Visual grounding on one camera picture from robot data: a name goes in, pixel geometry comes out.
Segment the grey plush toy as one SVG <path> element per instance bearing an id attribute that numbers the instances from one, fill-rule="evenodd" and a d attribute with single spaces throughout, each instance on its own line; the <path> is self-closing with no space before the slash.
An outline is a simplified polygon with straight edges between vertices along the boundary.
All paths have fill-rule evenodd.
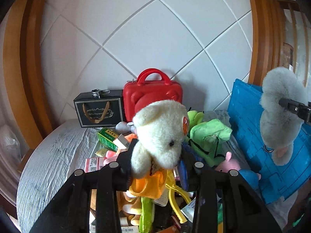
<path id="1" fill-rule="evenodd" d="M 289 163 L 293 155 L 294 140 L 303 120 L 279 105 L 281 98 L 308 104 L 307 89 L 295 74 L 277 67 L 263 80 L 260 104 L 264 109 L 260 118 L 260 134 L 267 148 L 272 149 L 272 160 L 277 166 Z"/>

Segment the white teddy bear orange scarf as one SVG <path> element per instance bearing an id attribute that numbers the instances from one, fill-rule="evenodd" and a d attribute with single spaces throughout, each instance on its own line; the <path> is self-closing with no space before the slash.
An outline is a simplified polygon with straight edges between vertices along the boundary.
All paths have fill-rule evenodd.
<path id="1" fill-rule="evenodd" d="M 182 143 L 189 131 L 187 109 L 174 100 L 153 102 L 133 117 L 136 142 L 131 156 L 132 184 L 135 197 L 161 197 L 168 171 L 181 155 Z"/>

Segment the blue plastic storage crate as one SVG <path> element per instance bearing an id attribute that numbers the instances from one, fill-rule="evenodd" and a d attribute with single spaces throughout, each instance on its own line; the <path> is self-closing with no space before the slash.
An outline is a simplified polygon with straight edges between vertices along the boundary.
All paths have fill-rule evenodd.
<path id="1" fill-rule="evenodd" d="M 310 126 L 297 115 L 261 105 L 262 87 L 235 80 L 228 114 L 233 136 L 252 171 L 261 174 L 266 204 L 289 198 L 310 179 Z"/>

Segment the striped grey table cloth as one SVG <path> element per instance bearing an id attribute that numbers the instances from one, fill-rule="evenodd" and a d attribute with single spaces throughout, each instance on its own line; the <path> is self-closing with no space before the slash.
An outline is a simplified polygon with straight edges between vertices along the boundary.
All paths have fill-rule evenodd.
<path id="1" fill-rule="evenodd" d="M 97 129 L 82 128 L 76 119 L 52 131 L 34 150 L 23 169 L 17 190 L 17 216 L 22 232 L 31 228 L 78 169 L 84 170 L 98 143 Z"/>

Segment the pink pig plush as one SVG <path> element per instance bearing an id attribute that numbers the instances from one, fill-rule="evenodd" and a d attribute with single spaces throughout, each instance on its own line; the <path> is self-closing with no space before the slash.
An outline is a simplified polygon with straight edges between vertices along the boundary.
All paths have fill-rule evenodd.
<path id="1" fill-rule="evenodd" d="M 232 158 L 232 153 L 230 151 L 226 152 L 225 160 L 221 162 L 216 168 L 216 171 L 228 173 L 230 170 L 241 170 L 239 162 Z"/>

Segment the green medicine box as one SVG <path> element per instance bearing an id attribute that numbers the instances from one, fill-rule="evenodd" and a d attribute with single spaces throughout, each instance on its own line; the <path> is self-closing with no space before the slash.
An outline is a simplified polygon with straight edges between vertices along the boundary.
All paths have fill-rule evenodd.
<path id="1" fill-rule="evenodd" d="M 99 142 L 105 145 L 109 150 L 116 152 L 118 147 L 114 144 L 114 140 L 119 137 L 119 134 L 114 132 L 108 128 L 102 128 L 100 131 L 97 132 Z"/>

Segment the green frog plush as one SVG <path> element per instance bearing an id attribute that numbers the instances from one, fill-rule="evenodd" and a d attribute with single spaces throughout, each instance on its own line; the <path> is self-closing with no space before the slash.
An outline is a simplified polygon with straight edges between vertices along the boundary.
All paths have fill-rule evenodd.
<path id="1" fill-rule="evenodd" d="M 218 119 L 203 121 L 204 113 L 196 110 L 188 111 L 188 117 L 188 145 L 210 167 L 218 166 L 225 160 L 226 153 L 222 149 L 222 144 L 230 139 L 232 129 Z"/>

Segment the black gift bag box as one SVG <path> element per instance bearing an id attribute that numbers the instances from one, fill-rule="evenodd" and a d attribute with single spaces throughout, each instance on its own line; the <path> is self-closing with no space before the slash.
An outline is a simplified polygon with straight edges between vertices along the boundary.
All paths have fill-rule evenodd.
<path id="1" fill-rule="evenodd" d="M 73 103 L 81 127 L 114 127 L 125 121 L 122 93 L 100 89 L 80 93 Z"/>

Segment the red bear mini suitcase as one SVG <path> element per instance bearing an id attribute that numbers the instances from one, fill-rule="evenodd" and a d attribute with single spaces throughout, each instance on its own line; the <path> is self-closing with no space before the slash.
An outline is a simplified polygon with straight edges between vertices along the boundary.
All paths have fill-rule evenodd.
<path id="1" fill-rule="evenodd" d="M 125 118 L 132 121 L 135 114 L 145 106 L 160 100 L 182 102 L 182 86 L 156 68 L 148 68 L 135 81 L 127 82 L 123 88 Z"/>

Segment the wooden door frame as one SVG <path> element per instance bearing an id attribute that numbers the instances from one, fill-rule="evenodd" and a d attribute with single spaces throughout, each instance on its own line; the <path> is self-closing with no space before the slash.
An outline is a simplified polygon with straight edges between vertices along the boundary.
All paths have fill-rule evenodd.
<path id="1" fill-rule="evenodd" d="M 281 65 L 284 34 L 277 0 L 250 0 L 252 61 L 248 83 L 261 86 L 266 74 Z"/>

